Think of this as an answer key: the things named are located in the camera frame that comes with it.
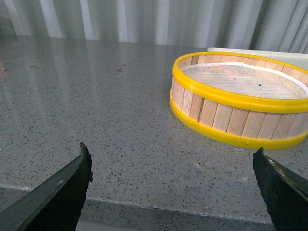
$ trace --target white curtain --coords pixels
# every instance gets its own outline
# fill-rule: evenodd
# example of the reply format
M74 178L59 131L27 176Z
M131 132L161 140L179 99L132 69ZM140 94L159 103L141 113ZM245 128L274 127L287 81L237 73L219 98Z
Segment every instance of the white curtain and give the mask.
M0 0L0 33L308 53L307 9L308 0Z

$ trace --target wooden basket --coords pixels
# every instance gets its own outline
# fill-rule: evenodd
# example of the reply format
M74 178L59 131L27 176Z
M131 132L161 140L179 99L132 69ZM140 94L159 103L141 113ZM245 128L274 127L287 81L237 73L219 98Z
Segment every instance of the wooden basket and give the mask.
M198 52L173 65L170 107L193 130L228 144L282 149L308 135L308 98L269 99L211 87L184 74L192 64L241 62L280 71L308 85L308 71L277 60L231 52Z

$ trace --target yellow rim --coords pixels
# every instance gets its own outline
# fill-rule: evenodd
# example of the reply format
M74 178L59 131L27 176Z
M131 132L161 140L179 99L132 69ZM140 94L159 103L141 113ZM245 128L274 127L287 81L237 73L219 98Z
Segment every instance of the yellow rim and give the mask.
M235 145L235 146L244 147L244 148L259 149L260 147L264 147L265 149L269 149L269 150L289 148L289 147L292 147L292 146L295 146L301 143L308 135L308 132L307 132L307 133L304 133L296 137L282 139L282 140L260 140L260 139L252 139L252 138L247 138L247 137L235 136L232 134L228 134L228 133L210 128L208 126L200 124L199 122L191 119L189 116L183 113L175 105L171 97L170 97L170 107L174 115L181 122L183 122L185 125L190 127L192 130L195 130L196 132L199 132L200 134L205 135L214 140L228 143L228 144Z
M174 79L182 85L185 89L191 91L192 93L199 95L205 99L209 99L211 101L221 103L224 105L228 105L231 107L258 111L258 112L268 112L268 113L302 113L308 111L308 98L304 99L288 99L288 100L280 100L280 99L268 99L261 97L253 97L248 95L241 95L238 93L233 93L221 89L217 89L211 87L209 85L200 83L188 75L184 74L180 71L179 62L189 57L199 56L199 55L232 55L232 56L241 56L248 57L254 59L260 59L265 61L270 61L272 63L281 64L287 67L291 67L296 69L304 74L308 75L308 71L300 68L298 66L284 63L278 60L265 58L256 55L250 54L241 54L241 53L233 53L233 52L221 52L221 51L213 51L213 52L197 52L186 54L178 58L172 68Z

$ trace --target gray countertop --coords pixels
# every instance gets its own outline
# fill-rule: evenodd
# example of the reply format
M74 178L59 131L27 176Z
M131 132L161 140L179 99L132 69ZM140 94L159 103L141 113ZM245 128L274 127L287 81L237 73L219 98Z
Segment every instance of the gray countertop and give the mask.
M107 203L271 227L252 167L255 150L204 137L170 110L172 65L196 51L205 49L2 38L0 208L15 198L7 191L39 186L83 141L93 159L91 214L95 203ZM308 178L307 145L265 153Z

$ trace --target mesh bottom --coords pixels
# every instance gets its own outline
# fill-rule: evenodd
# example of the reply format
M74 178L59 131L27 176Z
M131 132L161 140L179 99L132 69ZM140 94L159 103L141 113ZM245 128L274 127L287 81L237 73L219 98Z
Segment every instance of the mesh bottom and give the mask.
M302 99L308 88L297 79L269 68L244 63L195 64L181 68L189 77L214 88L271 99Z

